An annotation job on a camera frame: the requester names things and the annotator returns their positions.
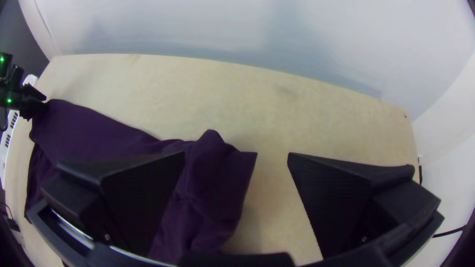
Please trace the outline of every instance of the beige table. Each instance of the beige table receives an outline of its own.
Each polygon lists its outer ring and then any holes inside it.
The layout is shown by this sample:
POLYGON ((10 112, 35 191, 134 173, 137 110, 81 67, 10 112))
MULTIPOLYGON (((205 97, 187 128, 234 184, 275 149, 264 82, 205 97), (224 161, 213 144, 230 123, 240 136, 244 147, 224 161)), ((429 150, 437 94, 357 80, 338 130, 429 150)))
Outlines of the beige table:
MULTIPOLYGON (((292 152, 360 163, 417 165, 410 120, 398 107, 319 81, 255 67, 167 56, 56 57, 37 88, 159 139, 194 140, 217 130, 258 152, 232 253, 287 251, 296 264, 322 259, 286 165, 292 152)), ((23 218, 31 122, 18 121, 6 168, 6 200, 26 253, 38 266, 59 258, 23 218)))

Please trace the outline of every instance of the textured black plastic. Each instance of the textured black plastic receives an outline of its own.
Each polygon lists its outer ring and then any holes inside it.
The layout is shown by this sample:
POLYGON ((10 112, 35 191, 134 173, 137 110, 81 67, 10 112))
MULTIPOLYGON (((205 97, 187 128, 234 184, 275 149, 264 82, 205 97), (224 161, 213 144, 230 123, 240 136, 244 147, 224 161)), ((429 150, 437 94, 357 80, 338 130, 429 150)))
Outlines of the textured black plastic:
POLYGON ((183 152, 58 165, 51 207, 94 240, 146 256, 185 164, 183 152))
POLYGON ((410 181, 411 165, 380 167, 289 153, 287 165, 324 258, 345 251, 371 196, 410 181))
POLYGON ((178 267, 295 267, 287 253, 229 255, 187 253, 178 267))

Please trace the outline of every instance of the cable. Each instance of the cable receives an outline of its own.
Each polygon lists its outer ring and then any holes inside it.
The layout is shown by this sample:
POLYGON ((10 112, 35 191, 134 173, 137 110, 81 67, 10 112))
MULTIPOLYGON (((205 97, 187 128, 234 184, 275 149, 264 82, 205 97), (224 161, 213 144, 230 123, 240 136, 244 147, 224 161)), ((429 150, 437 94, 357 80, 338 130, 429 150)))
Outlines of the cable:
POLYGON ((457 228, 457 229, 454 229, 452 231, 447 231, 447 232, 443 232, 443 233, 440 233, 440 234, 435 234, 432 236, 432 238, 436 238, 436 237, 441 237, 441 236, 446 236, 446 235, 450 235, 450 234, 453 234, 453 233, 456 233, 456 232, 460 232, 462 231, 464 228, 465 228, 466 225, 460 227, 460 228, 457 228))
POLYGON ((1 204, 1 205, 5 205, 5 207, 8 209, 8 211, 10 211, 10 219, 12 219, 12 220, 13 220, 13 214, 11 213, 11 209, 10 209, 10 207, 9 207, 9 206, 8 206, 6 203, 2 203, 2 202, 0 202, 0 204, 1 204))
POLYGON ((422 166, 421 165, 419 165, 419 184, 422 185, 422 166))

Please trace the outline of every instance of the purple shirt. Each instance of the purple shirt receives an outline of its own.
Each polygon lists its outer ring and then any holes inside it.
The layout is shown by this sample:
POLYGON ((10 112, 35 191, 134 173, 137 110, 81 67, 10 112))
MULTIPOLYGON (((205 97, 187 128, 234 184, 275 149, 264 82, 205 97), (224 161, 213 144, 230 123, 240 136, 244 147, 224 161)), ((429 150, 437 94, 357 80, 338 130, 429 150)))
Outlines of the purple shirt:
POLYGON ((149 257, 176 263, 186 251, 217 252, 234 232, 257 153, 240 152, 207 130, 197 141, 160 141, 89 108, 53 99, 33 118, 35 143, 25 211, 42 199, 41 185, 59 160, 91 162, 181 149, 185 168, 157 229, 149 257))

